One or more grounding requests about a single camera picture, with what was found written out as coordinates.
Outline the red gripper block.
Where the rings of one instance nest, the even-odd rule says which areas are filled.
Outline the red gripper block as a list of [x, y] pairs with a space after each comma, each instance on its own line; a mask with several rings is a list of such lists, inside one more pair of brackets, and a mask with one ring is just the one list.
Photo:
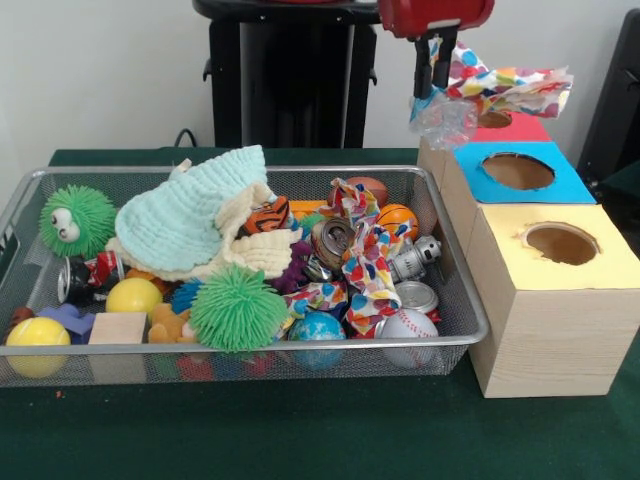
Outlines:
[[[414, 98], [428, 98], [432, 84], [439, 88], [448, 85], [452, 52], [459, 30], [477, 28], [484, 24], [494, 9], [494, 0], [380, 0], [379, 16], [383, 28], [396, 38], [418, 38], [414, 41], [416, 62]], [[440, 41], [437, 59], [430, 63], [429, 38], [421, 37], [436, 31]]]

